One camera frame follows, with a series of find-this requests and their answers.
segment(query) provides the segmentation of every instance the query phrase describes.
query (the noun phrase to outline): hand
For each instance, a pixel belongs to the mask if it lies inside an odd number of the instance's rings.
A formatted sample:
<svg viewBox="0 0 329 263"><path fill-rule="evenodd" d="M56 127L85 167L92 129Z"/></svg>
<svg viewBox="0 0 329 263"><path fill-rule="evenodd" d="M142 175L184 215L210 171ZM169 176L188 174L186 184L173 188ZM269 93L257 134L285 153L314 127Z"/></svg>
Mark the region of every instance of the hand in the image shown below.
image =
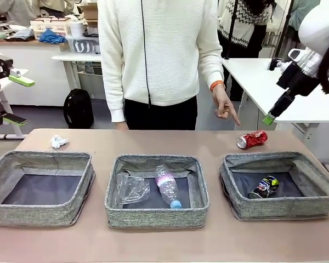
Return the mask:
<svg viewBox="0 0 329 263"><path fill-rule="evenodd" d="M215 114L220 119L227 119L231 115L235 123L240 126L240 120L236 114L233 104L231 103L228 95L225 92L225 86L218 84L212 91L213 101L217 105L218 109Z"/></svg>
<svg viewBox="0 0 329 263"><path fill-rule="evenodd" d="M116 130L129 130L126 122L116 122Z"/></svg>

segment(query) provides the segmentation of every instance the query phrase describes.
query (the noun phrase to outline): black pole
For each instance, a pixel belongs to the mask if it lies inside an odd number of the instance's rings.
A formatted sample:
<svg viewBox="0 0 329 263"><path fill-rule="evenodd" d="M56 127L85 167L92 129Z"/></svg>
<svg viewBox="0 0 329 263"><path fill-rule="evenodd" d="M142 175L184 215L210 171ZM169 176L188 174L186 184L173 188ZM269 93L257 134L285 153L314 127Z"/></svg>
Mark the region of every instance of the black pole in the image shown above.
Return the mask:
<svg viewBox="0 0 329 263"><path fill-rule="evenodd" d="M236 19L236 12L237 12L238 3L239 3L239 0L235 0L234 10L232 11L232 15L231 15L231 24L230 24L230 32L229 32L229 38L228 38L228 46L226 48L226 53L225 53L224 59L229 59L231 39L232 39L232 33L233 33L233 30L234 30L234 25L235 25L235 19Z"/></svg>
<svg viewBox="0 0 329 263"><path fill-rule="evenodd" d="M281 46L283 45L283 40L284 40L284 36L286 34L287 31L287 27L289 26L289 21L290 21L290 17L291 17L291 11L292 11L292 6L294 5L294 0L290 1L290 7L289 10L287 12L286 18L285 18L285 24L283 27L283 31L281 32L281 35L279 37L279 42L278 42L278 46L274 52L274 56L273 57L278 57L280 50L281 50Z"/></svg>

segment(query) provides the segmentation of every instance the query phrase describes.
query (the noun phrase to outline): sweater cuff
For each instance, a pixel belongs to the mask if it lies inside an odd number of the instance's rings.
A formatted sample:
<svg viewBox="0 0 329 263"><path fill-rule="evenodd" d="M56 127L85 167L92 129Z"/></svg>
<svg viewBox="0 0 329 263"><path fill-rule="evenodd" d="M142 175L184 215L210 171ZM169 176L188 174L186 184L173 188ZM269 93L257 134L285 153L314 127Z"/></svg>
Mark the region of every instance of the sweater cuff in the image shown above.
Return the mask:
<svg viewBox="0 0 329 263"><path fill-rule="evenodd" d="M213 84L213 82L216 82L216 81L223 81L222 74L218 71L213 72L211 75L208 76L208 78L207 78L208 88L210 88L211 85Z"/></svg>
<svg viewBox="0 0 329 263"><path fill-rule="evenodd" d="M110 110L112 122L124 122L126 119L124 118L123 110Z"/></svg>

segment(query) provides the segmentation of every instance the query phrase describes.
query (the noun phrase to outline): blue bottle cap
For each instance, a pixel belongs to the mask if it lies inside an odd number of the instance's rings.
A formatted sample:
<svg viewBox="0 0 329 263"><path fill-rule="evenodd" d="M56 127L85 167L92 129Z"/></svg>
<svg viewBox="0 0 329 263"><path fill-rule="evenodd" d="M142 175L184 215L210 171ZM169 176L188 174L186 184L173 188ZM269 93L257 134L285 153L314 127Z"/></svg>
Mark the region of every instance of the blue bottle cap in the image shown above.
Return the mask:
<svg viewBox="0 0 329 263"><path fill-rule="evenodd" d="M171 204L170 204L170 207L172 209L178 209L178 208L181 208L181 202L178 201L178 200L174 200Z"/></svg>

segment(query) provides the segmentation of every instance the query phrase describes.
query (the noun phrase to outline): plastic bottle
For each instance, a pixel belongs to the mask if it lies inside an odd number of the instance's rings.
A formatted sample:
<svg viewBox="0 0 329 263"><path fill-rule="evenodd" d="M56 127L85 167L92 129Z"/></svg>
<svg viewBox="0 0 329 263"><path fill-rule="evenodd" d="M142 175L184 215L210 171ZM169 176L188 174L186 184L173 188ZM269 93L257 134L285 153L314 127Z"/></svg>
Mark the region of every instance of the plastic bottle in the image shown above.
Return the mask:
<svg viewBox="0 0 329 263"><path fill-rule="evenodd" d="M156 172L157 175L155 179L163 200L169 204L172 209L181 208L178 186L173 175L165 169L164 165L157 166Z"/></svg>

